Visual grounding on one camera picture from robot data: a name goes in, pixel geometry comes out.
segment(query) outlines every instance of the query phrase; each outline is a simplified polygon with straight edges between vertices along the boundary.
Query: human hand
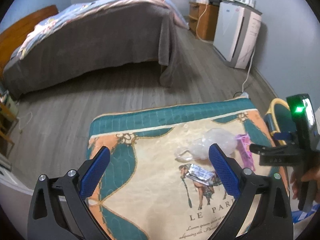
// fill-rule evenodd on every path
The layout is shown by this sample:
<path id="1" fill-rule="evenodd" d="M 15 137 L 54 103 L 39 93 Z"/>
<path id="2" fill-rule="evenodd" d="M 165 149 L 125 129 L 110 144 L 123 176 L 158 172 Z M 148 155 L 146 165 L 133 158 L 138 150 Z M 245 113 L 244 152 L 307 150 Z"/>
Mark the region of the human hand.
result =
<path id="1" fill-rule="evenodd" d="M 312 169 L 310 169 L 309 171 L 306 172 L 306 174 L 304 174 L 301 177 L 301 181 L 302 182 L 306 182 L 306 181 L 311 181 L 311 180 L 315 180 L 317 182 L 318 185 L 318 191 L 315 197 L 315 201 L 317 203 L 320 203 L 320 166 L 316 166 Z M 290 183 L 293 183 L 292 185 L 292 191 L 293 191 L 293 197 L 292 199 L 296 199 L 298 197 L 298 184 L 297 184 L 297 180 L 296 180 L 296 175 L 293 172 L 290 178 Z"/>

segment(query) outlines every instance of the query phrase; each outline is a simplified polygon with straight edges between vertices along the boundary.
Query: wooden nightstand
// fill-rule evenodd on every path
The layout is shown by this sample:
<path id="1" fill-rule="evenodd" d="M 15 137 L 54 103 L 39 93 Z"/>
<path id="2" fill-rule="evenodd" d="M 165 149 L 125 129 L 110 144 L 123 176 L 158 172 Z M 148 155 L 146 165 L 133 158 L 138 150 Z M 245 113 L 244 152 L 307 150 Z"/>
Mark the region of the wooden nightstand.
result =
<path id="1" fill-rule="evenodd" d="M 189 26 L 190 30 L 196 36 L 196 27 L 199 17 L 203 14 L 206 5 L 196 2 L 189 2 Z M 205 14 L 201 17 L 198 26 L 198 35 L 201 39 L 213 41 L 218 21 L 219 5 L 208 4 Z"/>

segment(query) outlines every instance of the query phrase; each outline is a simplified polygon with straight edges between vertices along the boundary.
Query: blue object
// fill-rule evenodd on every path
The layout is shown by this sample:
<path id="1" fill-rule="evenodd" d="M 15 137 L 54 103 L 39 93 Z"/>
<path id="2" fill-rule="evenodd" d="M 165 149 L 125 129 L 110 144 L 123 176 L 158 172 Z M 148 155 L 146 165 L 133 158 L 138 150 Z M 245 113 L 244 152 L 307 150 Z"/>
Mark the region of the blue object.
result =
<path id="1" fill-rule="evenodd" d="M 320 204 L 314 205 L 310 212 L 306 213 L 303 211 L 293 211 L 292 212 L 292 221 L 294 224 L 306 219 L 307 217 L 311 216 L 312 214 L 316 213 L 318 208 L 320 207 Z"/>
<path id="2" fill-rule="evenodd" d="M 276 132 L 273 134 L 275 140 L 292 141 L 292 135 L 289 132 Z"/>
<path id="3" fill-rule="evenodd" d="M 83 201 L 92 196 L 109 163 L 110 150 L 105 147 L 82 178 L 79 194 Z"/>
<path id="4" fill-rule="evenodd" d="M 237 199 L 241 192 L 239 189 L 239 179 L 229 166 L 220 150 L 213 144 L 209 148 L 209 160 L 211 161 L 217 175 L 219 176 L 228 195 Z"/>

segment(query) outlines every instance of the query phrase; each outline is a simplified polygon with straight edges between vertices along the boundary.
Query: wooden chair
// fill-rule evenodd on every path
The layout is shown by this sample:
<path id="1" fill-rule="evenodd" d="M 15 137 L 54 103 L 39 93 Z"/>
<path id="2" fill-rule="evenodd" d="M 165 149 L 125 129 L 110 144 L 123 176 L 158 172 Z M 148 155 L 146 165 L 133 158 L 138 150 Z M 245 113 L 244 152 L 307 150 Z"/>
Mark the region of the wooden chair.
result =
<path id="1" fill-rule="evenodd" d="M 15 117 L 10 110 L 0 101 L 0 108 L 1 108 L 1 114 L 10 122 L 16 121 L 17 117 Z M 4 132 L 7 132 L 7 129 L 0 123 L 0 136 L 5 139 L 7 142 L 11 143 L 12 146 L 14 146 L 14 142 L 10 139 L 9 136 L 7 136 L 4 132 L 2 132 L 2 130 L 4 130 Z"/>

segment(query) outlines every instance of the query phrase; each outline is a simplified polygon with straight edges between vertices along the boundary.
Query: foil packet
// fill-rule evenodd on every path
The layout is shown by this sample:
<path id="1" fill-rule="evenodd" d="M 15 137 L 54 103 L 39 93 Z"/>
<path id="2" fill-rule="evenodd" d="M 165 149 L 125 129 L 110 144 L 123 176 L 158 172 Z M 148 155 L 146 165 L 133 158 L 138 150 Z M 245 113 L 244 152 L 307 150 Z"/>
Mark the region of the foil packet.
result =
<path id="1" fill-rule="evenodd" d="M 212 184 L 212 178 L 214 177 L 214 175 L 215 174 L 211 171 L 207 171 L 198 165 L 191 164 L 186 177 L 209 186 L 210 184 Z"/>

